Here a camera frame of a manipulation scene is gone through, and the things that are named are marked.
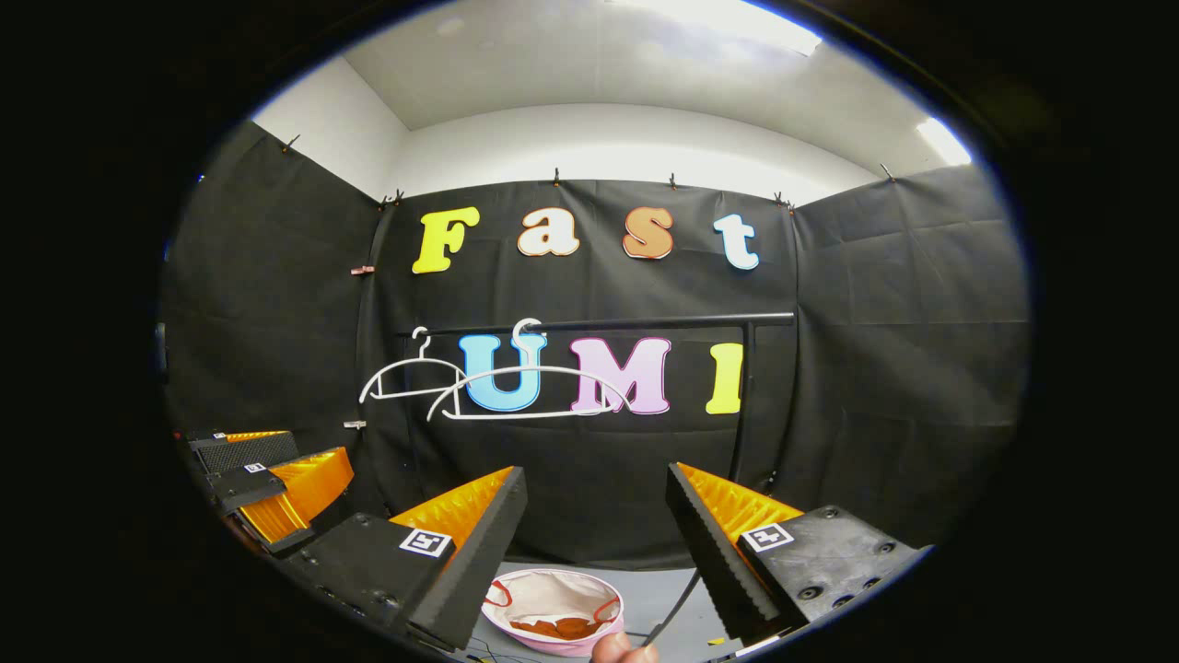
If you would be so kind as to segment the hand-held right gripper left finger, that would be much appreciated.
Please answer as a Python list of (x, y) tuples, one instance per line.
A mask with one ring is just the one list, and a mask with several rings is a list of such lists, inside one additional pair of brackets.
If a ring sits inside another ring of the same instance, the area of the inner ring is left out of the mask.
[(355, 505), (277, 563), (354, 625), (454, 652), (469, 643), (527, 504), (526, 471), (509, 465), (399, 516)]

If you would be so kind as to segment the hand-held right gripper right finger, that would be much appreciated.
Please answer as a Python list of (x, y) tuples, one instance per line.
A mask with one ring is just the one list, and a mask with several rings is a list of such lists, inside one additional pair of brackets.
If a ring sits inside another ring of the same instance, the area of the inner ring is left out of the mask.
[(666, 501), (729, 638), (746, 645), (828, 621), (931, 551), (849, 508), (801, 511), (686, 462), (670, 462)]

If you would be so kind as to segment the pink round laundry hamper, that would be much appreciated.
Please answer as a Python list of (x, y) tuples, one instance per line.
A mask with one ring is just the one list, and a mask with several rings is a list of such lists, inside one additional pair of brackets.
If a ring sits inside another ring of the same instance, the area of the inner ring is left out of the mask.
[[(625, 632), (625, 600), (615, 587), (593, 575), (561, 569), (523, 569), (498, 576), (485, 592), (483, 615), (520, 645), (540, 654), (573, 658), (590, 657), (606, 634)], [(564, 642), (513, 629), (514, 621), (613, 621), (594, 636)]]

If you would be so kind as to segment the orange corduroy jacket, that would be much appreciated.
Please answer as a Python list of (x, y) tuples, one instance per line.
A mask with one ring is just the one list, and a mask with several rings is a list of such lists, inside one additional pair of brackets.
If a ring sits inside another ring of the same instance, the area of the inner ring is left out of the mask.
[(602, 626), (612, 624), (613, 621), (584, 621), (580, 617), (565, 617), (560, 621), (514, 621), (509, 625), (525, 634), (535, 634), (551, 639), (572, 642), (594, 636)]

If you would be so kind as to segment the white plastic clothes hanger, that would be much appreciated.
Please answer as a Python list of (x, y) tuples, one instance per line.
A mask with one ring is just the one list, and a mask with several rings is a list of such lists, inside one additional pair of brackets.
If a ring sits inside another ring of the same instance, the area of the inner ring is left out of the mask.
[(365, 401), (387, 401), (387, 400), (399, 400), (407, 399), (410, 396), (426, 396), (426, 395), (447, 395), (449, 394), (453, 400), (453, 406), (455, 411), (460, 409), (460, 396), (457, 390), (446, 390), (443, 387), (436, 388), (419, 388), (419, 390), (409, 390), (409, 381), (407, 381), (407, 387), (400, 390), (386, 390), (384, 378), (391, 372), (397, 369), (408, 369), (409, 366), (446, 366), (454, 373), (453, 383), (459, 383), (465, 380), (466, 373), (460, 369), (457, 365), (453, 362), (442, 360), (442, 357), (432, 357), (428, 355), (428, 347), (432, 344), (432, 336), (428, 335), (428, 328), (420, 326), (410, 332), (410, 337), (416, 340), (420, 336), (424, 337), (422, 343), (417, 349), (417, 356), (402, 357), (391, 365), (381, 366), (378, 370), (368, 378), (365, 386), (362, 390), (358, 390), (357, 403), (365, 403)]
[[(577, 375), (577, 378), (588, 378), (590, 381), (595, 383), (598, 387), (601, 387), (604, 390), (610, 390), (610, 393), (613, 393), (615, 396), (615, 401), (623, 403), (625, 411), (630, 412), (635, 411), (635, 408), (633, 408), (632, 400), (628, 399), (628, 396), (624, 394), (624, 392), (620, 390), (618, 386), (606, 380), (606, 378), (602, 378), (601, 375), (597, 375), (594, 373), (586, 372), (584, 369), (567, 368), (567, 366), (542, 365), (542, 362), (540, 362), (539, 360), (539, 354), (538, 354), (539, 352), (534, 352), (534, 349), (527, 347), (525, 348), (519, 347), (519, 343), (521, 343), (522, 341), (525, 328), (531, 326), (539, 326), (540, 323), (541, 322), (538, 319), (521, 319), (518, 320), (518, 323), (515, 323), (512, 327), (512, 341), (513, 343), (518, 344), (518, 352), (525, 353), (523, 361), (521, 362), (521, 365), (503, 366), (503, 368), (493, 367), (485, 372), (477, 372), (472, 375), (468, 375), (468, 378), (459, 380), (455, 385), (444, 388), (444, 390), (442, 390), (442, 393), (439, 394), (439, 398), (436, 398), (435, 401), (432, 403), (430, 411), (426, 412), (426, 420), (430, 421), (434, 418), (435, 412), (439, 411), (439, 403), (442, 403), (443, 396), (447, 395), (455, 396), (457, 394), (457, 390), (465, 388), (472, 382), (476, 382), (480, 380), (490, 380), (490, 386), (494, 387), (496, 385), (494, 378), (498, 378), (498, 375), (506, 375), (506, 374), (523, 374), (523, 375), (533, 374), (536, 378), (538, 382), (540, 382), (540, 374), (542, 373), (556, 373), (564, 375)], [(461, 413), (461, 407), (459, 406), (457, 401), (455, 401), (453, 412), (442, 411), (442, 414), (448, 419), (462, 420), (462, 421), (490, 421), (496, 419), (526, 420), (526, 419), (544, 419), (544, 418), (591, 416), (601, 413), (615, 412), (615, 408), (613, 403), (611, 403), (611, 400), (607, 396), (602, 396), (602, 402), (598, 403), (598, 406), (595, 406), (594, 408), (590, 408), (590, 411), (561, 411), (561, 412), (548, 412), (548, 413), (518, 414), (518, 412), (521, 411), (521, 408), (518, 408), (518, 411), (498, 411), (496, 408), (492, 408), (488, 406), (485, 406), (485, 411), (490, 411), (493, 412), (493, 414), (465, 415)]]

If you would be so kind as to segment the black metal clothes rack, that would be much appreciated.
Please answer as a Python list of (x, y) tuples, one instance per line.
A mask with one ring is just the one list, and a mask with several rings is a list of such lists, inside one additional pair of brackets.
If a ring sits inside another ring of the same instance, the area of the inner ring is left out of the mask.
[[(760, 326), (793, 326), (797, 319), (795, 311), (784, 313), (760, 313), (760, 314), (732, 314), (713, 316), (678, 316), (678, 319), (632, 319), (632, 320), (565, 320), (565, 322), (540, 323), (539, 326), (526, 327), (534, 332), (634, 332), (635, 329), (703, 329), (703, 328), (727, 328), (740, 329), (740, 393), (742, 402), (738, 411), (736, 428), (736, 440), (731, 454), (731, 462), (727, 471), (727, 479), (732, 483), (740, 483), (740, 462), (751, 432), (747, 431), (746, 412), (749, 403), (753, 402), (753, 357), (755, 357), (755, 329)], [(475, 332), (509, 332), (507, 327), (467, 327), (447, 328), (436, 332), (426, 332), (432, 337), (439, 335), (474, 334)]]

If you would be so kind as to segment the black backdrop cloth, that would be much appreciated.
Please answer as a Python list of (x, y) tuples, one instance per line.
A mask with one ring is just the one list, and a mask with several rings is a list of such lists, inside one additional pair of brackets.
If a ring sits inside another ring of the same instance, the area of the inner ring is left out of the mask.
[[(374, 265), (375, 273), (350, 269)], [(410, 332), (521, 319), (795, 311), (755, 329), (740, 483), (851, 508), (922, 547), (974, 503), (1014, 436), (1026, 269), (977, 169), (875, 183), (788, 214), (749, 193), (518, 180), (374, 201), (246, 125), (195, 189), (162, 275), (169, 414), (182, 429), (286, 429), (345, 448), (345, 500), (394, 516), (490, 471), (526, 471), (511, 562), (689, 565), (667, 465), (725, 475), (738, 413), (713, 352), (740, 329), (523, 332), (542, 365), (630, 388), (633, 412), (454, 421), (432, 395), (357, 403)], [(432, 337), (467, 372), (519, 362), (509, 332)], [(344, 421), (365, 420), (363, 429)]]

